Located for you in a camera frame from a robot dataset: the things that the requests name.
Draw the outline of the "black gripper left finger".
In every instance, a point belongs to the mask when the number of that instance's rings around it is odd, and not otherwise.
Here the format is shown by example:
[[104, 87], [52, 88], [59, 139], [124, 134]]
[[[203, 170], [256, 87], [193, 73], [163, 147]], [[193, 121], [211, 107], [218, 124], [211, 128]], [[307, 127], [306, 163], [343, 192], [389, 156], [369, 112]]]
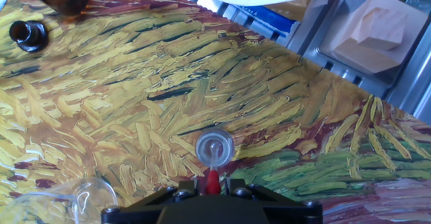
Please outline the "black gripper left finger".
[[129, 207], [107, 207], [101, 213], [101, 223], [157, 223], [162, 211], [172, 204], [199, 196], [197, 179], [180, 181], [178, 186], [161, 188]]

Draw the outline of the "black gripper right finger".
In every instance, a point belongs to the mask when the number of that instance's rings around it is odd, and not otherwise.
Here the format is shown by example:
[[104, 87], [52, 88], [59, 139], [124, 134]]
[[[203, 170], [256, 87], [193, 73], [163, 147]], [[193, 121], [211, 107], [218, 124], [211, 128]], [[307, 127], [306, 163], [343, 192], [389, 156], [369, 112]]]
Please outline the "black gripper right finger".
[[243, 179], [226, 179], [226, 194], [251, 200], [263, 209], [270, 223], [323, 224], [323, 206], [319, 201], [295, 201]]

